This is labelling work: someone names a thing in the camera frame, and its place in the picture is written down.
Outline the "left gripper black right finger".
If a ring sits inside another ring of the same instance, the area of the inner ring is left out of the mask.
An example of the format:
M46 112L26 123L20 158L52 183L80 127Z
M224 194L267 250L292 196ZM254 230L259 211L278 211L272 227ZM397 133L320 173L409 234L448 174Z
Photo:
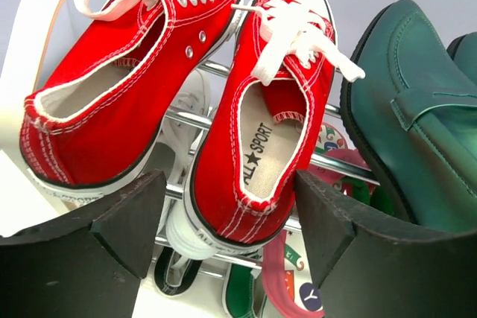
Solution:
M474 317L476 233L387 215L307 171L294 179L313 284L327 317Z

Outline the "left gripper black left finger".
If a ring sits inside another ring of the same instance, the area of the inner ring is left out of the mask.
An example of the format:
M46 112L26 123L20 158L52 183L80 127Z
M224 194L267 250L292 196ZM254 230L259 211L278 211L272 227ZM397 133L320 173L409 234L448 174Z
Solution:
M1 239L2 317L131 317L150 267L166 179L122 189Z

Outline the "pink kids sandal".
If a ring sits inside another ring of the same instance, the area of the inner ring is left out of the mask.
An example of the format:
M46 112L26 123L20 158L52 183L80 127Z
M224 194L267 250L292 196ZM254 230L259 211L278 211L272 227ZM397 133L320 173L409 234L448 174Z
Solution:
M262 317L324 317L320 291L312 283L303 236L281 231L264 246Z
M346 139L330 124L322 123L315 149L326 157L368 169L358 151L349 149ZM308 170L342 194L390 216L396 215L391 200L380 186L313 164L309 165Z

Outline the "green canvas sneaker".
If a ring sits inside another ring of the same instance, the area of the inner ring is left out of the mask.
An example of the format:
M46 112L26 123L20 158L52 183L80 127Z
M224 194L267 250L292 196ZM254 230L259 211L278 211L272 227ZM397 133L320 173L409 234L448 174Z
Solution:
M262 317L266 295L260 269L231 264L224 278L222 306L228 317Z

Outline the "green metallic loafer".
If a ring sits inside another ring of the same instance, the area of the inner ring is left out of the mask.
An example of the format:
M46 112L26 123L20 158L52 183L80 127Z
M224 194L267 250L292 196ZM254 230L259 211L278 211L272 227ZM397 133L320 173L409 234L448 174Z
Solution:
M455 38L447 47L455 65L474 83L477 81L477 32Z
M365 78L341 86L341 119L397 217L476 229L476 85L412 0L382 9L358 41Z

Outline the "cream shoe shelf with rods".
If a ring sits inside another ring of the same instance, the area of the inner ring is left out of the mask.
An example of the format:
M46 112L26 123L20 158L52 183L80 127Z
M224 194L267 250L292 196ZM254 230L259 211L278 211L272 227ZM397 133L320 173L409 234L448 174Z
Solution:
M1 69L1 90L5 90L1 93L1 150L21 171L26 170L20 158L17 142L23 116L22 99L37 86L51 32L64 1L20 0L10 41L6 48ZM29 10L39 11L40 14L30 18ZM36 22L32 28L28 28L31 19ZM26 40L30 40L30 48L23 48L23 39L25 39L25 43ZM170 107L165 116L184 124L191 124L204 131L208 130L212 123L208 117L194 115L174 106ZM379 185L375 176L368 169L351 163L328 158L319 153L313 154L311 163L345 176ZM225 254L217 254L212 258L261 270L261 263L252 258Z

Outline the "right black sneaker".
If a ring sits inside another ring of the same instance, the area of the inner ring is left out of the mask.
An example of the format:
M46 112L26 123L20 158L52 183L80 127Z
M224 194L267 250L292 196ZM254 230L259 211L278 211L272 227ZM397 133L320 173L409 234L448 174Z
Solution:
M154 283L163 295L178 296L192 286L201 264L164 247L155 263Z

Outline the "left red canvas sneaker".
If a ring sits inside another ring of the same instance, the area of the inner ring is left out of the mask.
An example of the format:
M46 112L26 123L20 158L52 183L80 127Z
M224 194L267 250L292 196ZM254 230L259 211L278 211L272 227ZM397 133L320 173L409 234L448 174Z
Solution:
M34 182L88 203L133 181L189 73L230 38L243 0L74 0L90 26L24 100Z

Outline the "red canvas sneaker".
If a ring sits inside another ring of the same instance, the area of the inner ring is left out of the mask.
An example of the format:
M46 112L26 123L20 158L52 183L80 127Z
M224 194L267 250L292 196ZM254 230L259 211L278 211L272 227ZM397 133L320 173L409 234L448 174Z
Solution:
M170 229L195 255L249 252L284 227L336 72L364 78L337 46L327 0L251 0L233 64Z
M34 182L88 203L133 181L189 73L230 38L243 0L74 0L90 26L24 100Z

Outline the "right red canvas sneaker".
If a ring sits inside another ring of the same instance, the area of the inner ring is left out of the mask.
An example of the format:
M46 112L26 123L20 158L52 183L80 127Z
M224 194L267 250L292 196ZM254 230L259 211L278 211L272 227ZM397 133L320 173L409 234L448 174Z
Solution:
M233 64L170 229L195 255L249 252L284 227L336 72L364 78L337 46L327 0L251 0Z

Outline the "left white sneaker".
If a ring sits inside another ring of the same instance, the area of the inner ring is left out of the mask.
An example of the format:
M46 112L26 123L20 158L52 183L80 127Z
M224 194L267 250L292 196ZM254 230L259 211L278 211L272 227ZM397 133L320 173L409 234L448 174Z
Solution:
M206 73L196 69L186 78L171 105L195 115L208 115L209 103L210 86ZM179 185L190 163L189 150L199 134L197 127L164 119L149 165L163 171L167 183Z

